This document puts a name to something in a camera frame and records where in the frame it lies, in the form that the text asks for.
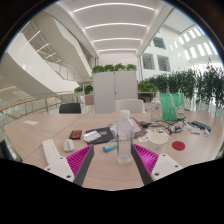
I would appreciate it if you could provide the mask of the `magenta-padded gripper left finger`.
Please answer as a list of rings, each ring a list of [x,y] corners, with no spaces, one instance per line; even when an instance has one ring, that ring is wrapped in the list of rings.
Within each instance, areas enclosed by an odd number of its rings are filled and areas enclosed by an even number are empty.
[[[82,186],[93,156],[94,146],[88,145],[68,157],[60,156],[56,161],[48,165],[45,170],[78,186]]]

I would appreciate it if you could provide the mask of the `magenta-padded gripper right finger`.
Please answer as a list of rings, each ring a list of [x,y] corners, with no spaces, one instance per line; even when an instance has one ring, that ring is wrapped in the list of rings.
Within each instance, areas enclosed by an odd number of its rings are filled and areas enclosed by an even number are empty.
[[[144,185],[182,169],[182,166],[166,153],[158,155],[137,144],[132,144],[131,154]]]

